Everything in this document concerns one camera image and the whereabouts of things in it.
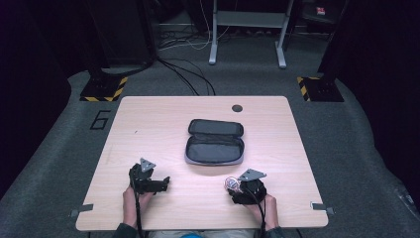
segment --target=black curtain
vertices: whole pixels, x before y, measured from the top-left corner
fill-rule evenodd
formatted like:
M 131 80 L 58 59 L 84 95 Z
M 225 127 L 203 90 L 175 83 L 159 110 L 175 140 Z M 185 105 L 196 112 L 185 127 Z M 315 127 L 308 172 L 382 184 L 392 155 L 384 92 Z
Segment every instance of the black curtain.
M 67 77 L 87 70 L 78 36 L 88 44 L 96 64 L 109 67 L 85 0 L 24 0 L 39 31 Z
M 374 145 L 420 205 L 420 2 L 351 0 L 319 70 L 334 71 L 367 114 Z
M 1 1 L 0 9 L 3 196 L 66 106 L 71 88 L 27 5 Z

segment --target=metal bracket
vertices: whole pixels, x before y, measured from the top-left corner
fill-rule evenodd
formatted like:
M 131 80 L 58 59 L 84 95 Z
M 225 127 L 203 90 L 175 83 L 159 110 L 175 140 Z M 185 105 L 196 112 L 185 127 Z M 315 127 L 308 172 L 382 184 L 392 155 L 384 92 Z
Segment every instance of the metal bracket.
M 153 169 L 154 167 L 156 167 L 157 165 L 155 165 L 154 163 L 145 160 L 143 158 L 140 158 L 140 165 L 142 166 L 142 172 L 147 172 L 151 169 Z
M 264 178 L 266 177 L 266 174 L 252 170 L 252 169 L 248 169 L 246 172 L 244 172 L 239 178 L 238 180 L 241 181 L 250 181 L 250 180 L 256 180 L 256 179 L 260 179 L 260 178 Z

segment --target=black cable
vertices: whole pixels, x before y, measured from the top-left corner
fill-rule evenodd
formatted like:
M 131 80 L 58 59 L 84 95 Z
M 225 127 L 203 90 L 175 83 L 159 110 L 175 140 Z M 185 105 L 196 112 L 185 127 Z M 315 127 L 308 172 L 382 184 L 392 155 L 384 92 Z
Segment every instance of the black cable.
M 139 204 L 139 195 L 135 191 L 135 185 L 134 185 L 134 181 L 133 181 L 132 178 L 130 178 L 130 184 L 133 188 L 134 198 L 136 200 L 137 231 L 139 233 L 140 238 L 145 238 L 145 236 L 143 235 L 143 228 L 142 228 L 142 216 L 141 216 L 141 210 L 140 210 L 141 208 L 140 208 L 140 204 Z
M 163 38 L 162 41 L 160 41 L 157 44 L 157 48 L 159 50 L 164 50 L 166 48 L 170 48 L 170 47 L 174 47 L 176 46 L 177 43 L 179 42 L 188 42 L 191 44 L 192 41 L 198 40 L 201 37 L 200 33 L 198 32 L 194 32 L 193 30 L 191 30 L 191 32 L 186 32 L 186 29 L 190 27 L 190 26 L 186 26 L 183 30 L 181 31 L 164 31 L 162 32 L 162 34 L 160 34 L 160 37 Z M 177 37 L 176 34 L 189 34 L 187 36 L 182 36 L 182 37 Z
M 303 238 L 302 233 L 300 233 L 300 230 L 299 229 L 296 229 L 296 231 L 297 231 L 297 234 L 299 234 L 299 237 L 300 238 Z
M 201 73 L 201 75 L 200 74 L 198 74 L 198 73 L 196 73 L 196 72 L 193 72 L 193 71 L 191 71 L 191 70 L 188 70 L 188 69 L 186 69 L 186 68 L 184 68 L 184 67 L 181 67 L 181 66 L 178 66 L 178 65 L 175 65 L 175 64 L 173 64 L 173 63 L 170 63 L 170 62 L 167 62 L 166 61 L 166 63 L 168 63 L 168 64 L 170 64 L 171 66 L 174 66 L 174 67 L 177 67 L 177 68 L 179 68 L 179 69 L 182 69 L 182 70 L 184 70 L 184 71 L 186 71 L 186 72 L 189 72 L 189 73 L 191 73 L 191 74 L 194 74 L 194 75 L 196 75 L 196 76 L 198 76 L 198 77 L 200 77 L 201 79 L 203 79 L 205 82 L 206 82 L 206 86 L 207 86 L 207 95 L 210 95 L 210 92 L 209 92 L 209 89 L 208 89 L 208 86 L 210 85 L 210 87 L 211 87 L 211 89 L 212 89 L 212 92 L 213 92 L 213 95 L 215 96 L 216 95 L 216 91 L 214 90 L 214 87 L 213 87 L 213 85 L 211 84 L 211 82 L 204 76 L 204 73 L 203 73 L 203 71 L 201 70 L 201 68 L 200 67 L 198 67 L 197 65 L 195 65 L 194 63 L 192 63 L 191 61 L 189 61 L 189 60 L 186 60 L 186 59 L 160 59 L 160 60 L 180 60 L 180 61 L 186 61 L 186 62 L 188 62 L 188 63 L 190 63 L 191 65 L 193 65 L 193 66 L 195 66 L 199 71 L 200 71 L 200 73 Z
M 191 42 L 195 41 L 195 40 L 198 40 L 198 39 L 201 39 L 201 38 L 204 38 L 204 40 L 206 40 L 207 42 L 206 43 L 197 43 L 197 44 L 205 44 L 207 46 L 211 42 L 210 41 L 210 36 L 204 37 L 200 31 L 198 31 L 196 28 L 194 28 L 194 23 L 193 23 L 193 20 L 192 20 L 191 16 L 189 16 L 189 22 L 190 22 L 190 24 L 188 26 L 186 26 L 180 32 L 180 33 L 186 33 L 186 29 L 189 27 L 190 30 L 191 30 L 190 31 L 191 34 L 189 36 L 184 36 L 184 37 L 178 38 L 176 35 L 174 35 L 172 40 L 166 41 L 166 42 L 160 42 L 158 44 L 158 49 L 159 50 L 165 50 L 165 49 L 172 48 L 172 47 L 188 46 L 188 45 L 178 45 L 177 44 L 178 42 L 187 42 L 191 46 L 196 45 L 196 44 L 193 44 Z
M 260 237 L 263 238 L 264 234 L 265 234 L 265 199 L 263 200 L 264 202 L 264 208 L 262 208 L 262 206 L 260 205 L 259 201 L 257 200 L 257 198 L 254 196 L 254 194 L 247 188 L 245 187 L 245 191 L 251 195 L 251 197 L 253 198 L 253 200 L 256 202 L 256 204 L 259 206 L 260 209 L 260 213 L 262 214 L 262 225 L 261 225 L 261 230 L 260 230 Z
M 174 71 L 181 79 L 182 79 L 182 81 L 185 83 L 185 84 L 187 84 L 187 86 L 191 89 L 191 91 L 195 94 L 195 95 L 197 95 L 197 96 L 199 96 L 200 94 L 198 94 L 198 92 L 195 90 L 195 88 L 192 86 L 192 84 L 178 71 L 178 70 L 176 70 L 177 68 L 179 68 L 179 69 L 181 69 L 181 70 L 184 70 L 184 71 L 186 71 L 186 72 L 189 72 L 189 73 L 191 73 L 191 74 L 193 74 L 193 75 L 196 75 L 196 76 L 198 76 L 198 77 L 200 77 L 201 79 L 203 79 L 205 82 L 206 82 L 206 87 L 207 87 L 207 94 L 208 95 L 210 95 L 210 92 L 209 92 L 209 89 L 208 89 L 208 85 L 210 85 L 210 87 L 211 87 L 211 89 L 212 89 L 212 91 L 213 91 L 213 95 L 216 95 L 216 91 L 214 90 L 214 87 L 213 87 L 213 85 L 211 84 L 211 82 L 209 81 L 209 80 L 207 80 L 207 78 L 205 78 L 204 77 L 204 73 L 202 72 L 202 70 L 197 66 L 197 65 L 195 65 L 194 63 L 192 63 L 191 61 L 189 61 L 189 60 L 186 60 L 186 59 L 169 59 L 169 60 L 183 60 L 183 61 L 187 61 L 187 62 L 189 62 L 191 65 L 193 65 L 193 66 L 195 66 L 195 67 L 197 67 L 198 68 L 198 70 L 201 72 L 201 75 L 200 74 L 198 74 L 198 73 L 196 73 L 196 72 L 193 72 L 193 71 L 191 71 L 191 70 L 188 70 L 188 69 L 186 69 L 186 68 L 184 68 L 184 67 L 181 67 L 181 66 L 178 66 L 178 65 L 176 65 L 176 64 L 173 64 L 173 63 L 170 63 L 170 62 L 168 62 L 168 61 L 166 61 L 165 59 L 161 59 L 161 58 L 157 58 L 157 60 L 159 61 L 159 62 L 161 62 L 163 65 L 165 65 L 166 67 L 168 67 L 169 69 L 171 69 L 172 71 Z
M 181 73 L 179 73 L 174 66 L 170 65 L 170 63 L 167 63 L 166 61 L 164 61 L 160 58 L 157 58 L 157 61 L 161 62 L 164 66 L 166 66 L 170 70 L 174 71 L 176 73 L 176 75 L 178 75 L 178 77 L 181 78 L 181 80 L 189 87 L 189 89 L 191 89 L 192 93 L 194 95 L 199 96 L 198 92 L 195 90 L 195 88 L 192 86 L 192 84 Z

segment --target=open case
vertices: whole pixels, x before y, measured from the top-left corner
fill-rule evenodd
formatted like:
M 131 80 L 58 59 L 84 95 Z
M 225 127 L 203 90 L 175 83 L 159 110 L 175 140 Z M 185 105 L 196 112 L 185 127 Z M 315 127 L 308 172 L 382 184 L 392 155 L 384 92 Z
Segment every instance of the open case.
M 202 166 L 229 166 L 244 160 L 245 144 L 241 123 L 194 119 L 188 127 L 191 137 L 185 148 L 185 160 Z

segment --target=table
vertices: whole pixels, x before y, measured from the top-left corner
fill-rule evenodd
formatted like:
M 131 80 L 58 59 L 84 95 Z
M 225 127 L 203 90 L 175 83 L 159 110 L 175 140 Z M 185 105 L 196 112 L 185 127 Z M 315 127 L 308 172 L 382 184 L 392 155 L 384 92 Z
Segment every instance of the table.
M 275 42 L 278 66 L 286 68 L 286 60 L 283 52 L 284 36 L 290 18 L 291 8 L 294 0 L 289 0 L 285 13 L 260 13 L 260 12 L 237 12 L 237 11 L 218 11 L 217 0 L 213 2 L 213 39 L 210 50 L 210 64 L 216 63 L 217 57 L 217 26 L 237 26 L 237 27 L 262 27 L 262 28 L 281 28 L 278 41 Z
M 234 112 L 233 105 L 242 112 Z M 244 161 L 240 165 L 203 167 L 184 160 L 187 127 L 192 119 L 224 120 L 244 125 Z M 322 227 L 325 211 L 290 106 L 282 96 L 129 96 L 124 97 L 105 143 L 76 228 L 115 230 L 123 218 L 122 192 L 129 169 L 140 158 L 156 164 L 152 176 L 170 176 L 166 192 L 158 193 L 142 217 L 145 230 L 208 230 L 259 228 L 242 205 L 234 204 L 224 188 L 227 177 L 247 169 L 261 178 L 277 198 L 279 224 Z

